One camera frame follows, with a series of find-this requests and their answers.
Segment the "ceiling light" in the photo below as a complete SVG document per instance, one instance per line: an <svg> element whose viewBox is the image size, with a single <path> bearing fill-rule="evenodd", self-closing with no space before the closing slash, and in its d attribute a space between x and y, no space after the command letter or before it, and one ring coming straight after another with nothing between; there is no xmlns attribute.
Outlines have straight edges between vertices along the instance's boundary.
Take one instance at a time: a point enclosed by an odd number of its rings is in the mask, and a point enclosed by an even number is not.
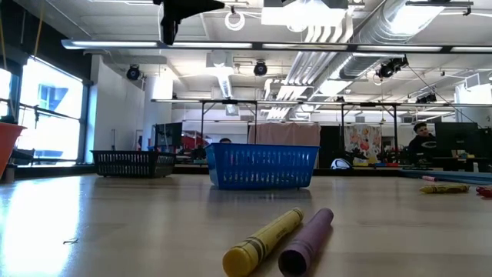
<svg viewBox="0 0 492 277"><path fill-rule="evenodd" d="M388 51L388 52L439 52L442 49L441 46L417 46L417 45L359 45L357 50L359 51Z"/></svg>
<svg viewBox="0 0 492 277"><path fill-rule="evenodd" d="M198 99L152 99L151 101L163 103L200 103Z"/></svg>
<svg viewBox="0 0 492 277"><path fill-rule="evenodd" d="M158 46L158 42L72 41L69 39L63 39L61 44L66 49L157 48Z"/></svg>
<svg viewBox="0 0 492 277"><path fill-rule="evenodd" d="M492 52L491 47L481 47L481 46L455 46L451 49L452 52Z"/></svg>
<svg viewBox="0 0 492 277"><path fill-rule="evenodd" d="M344 51L347 50L346 45L326 45L326 44L311 44L311 43L264 43L264 49L298 49L311 51Z"/></svg>
<svg viewBox="0 0 492 277"><path fill-rule="evenodd" d="M175 42L170 48L253 48L248 42Z"/></svg>
<svg viewBox="0 0 492 277"><path fill-rule="evenodd" d="M118 4L126 4L126 5L153 5L154 2L152 0L89 0L90 2L96 3L118 3Z"/></svg>
<svg viewBox="0 0 492 277"><path fill-rule="evenodd" d="M296 105L296 104L302 104L302 102L299 102L299 101L258 101L258 104Z"/></svg>
<svg viewBox="0 0 492 277"><path fill-rule="evenodd" d="M403 58L405 54L395 53L354 53L354 57L369 57L369 58Z"/></svg>

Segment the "person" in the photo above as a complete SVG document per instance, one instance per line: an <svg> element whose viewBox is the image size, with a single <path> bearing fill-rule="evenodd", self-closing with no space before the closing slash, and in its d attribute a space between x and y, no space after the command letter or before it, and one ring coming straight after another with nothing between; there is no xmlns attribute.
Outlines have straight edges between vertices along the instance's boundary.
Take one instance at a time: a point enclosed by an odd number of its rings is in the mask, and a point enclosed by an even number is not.
<svg viewBox="0 0 492 277"><path fill-rule="evenodd" d="M436 137L429 133L425 122L417 123L414 132L417 135L408 145L408 150L419 162L429 162L429 158L434 156L436 150Z"/></svg>

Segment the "camera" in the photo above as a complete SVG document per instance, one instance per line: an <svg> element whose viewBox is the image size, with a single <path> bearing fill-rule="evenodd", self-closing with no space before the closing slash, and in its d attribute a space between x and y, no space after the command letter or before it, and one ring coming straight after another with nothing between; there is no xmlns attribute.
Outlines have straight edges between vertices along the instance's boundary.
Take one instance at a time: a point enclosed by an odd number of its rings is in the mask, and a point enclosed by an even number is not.
<svg viewBox="0 0 492 277"><path fill-rule="evenodd" d="M137 81L140 75L139 65L130 65L130 69L126 72L126 78L132 81Z"/></svg>
<svg viewBox="0 0 492 277"><path fill-rule="evenodd" d="M267 74L268 67L264 61L257 61L254 66L253 73L255 76L265 76Z"/></svg>

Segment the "crayon tip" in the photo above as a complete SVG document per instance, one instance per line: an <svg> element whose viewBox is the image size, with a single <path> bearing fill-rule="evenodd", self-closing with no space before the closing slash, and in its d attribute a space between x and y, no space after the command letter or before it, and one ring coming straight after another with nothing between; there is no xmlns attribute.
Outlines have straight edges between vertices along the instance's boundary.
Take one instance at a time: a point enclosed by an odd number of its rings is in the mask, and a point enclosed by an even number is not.
<svg viewBox="0 0 492 277"><path fill-rule="evenodd" d="M256 266L244 249L235 247L225 253L222 265L229 277L248 276L251 269Z"/></svg>

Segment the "blue object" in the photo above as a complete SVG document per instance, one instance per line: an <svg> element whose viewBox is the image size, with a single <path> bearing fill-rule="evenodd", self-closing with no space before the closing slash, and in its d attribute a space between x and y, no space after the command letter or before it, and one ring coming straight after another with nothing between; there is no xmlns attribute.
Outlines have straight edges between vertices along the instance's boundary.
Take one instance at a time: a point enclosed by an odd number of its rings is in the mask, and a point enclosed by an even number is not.
<svg viewBox="0 0 492 277"><path fill-rule="evenodd" d="M210 180L220 189L305 188L311 182L317 146L212 143Z"/></svg>

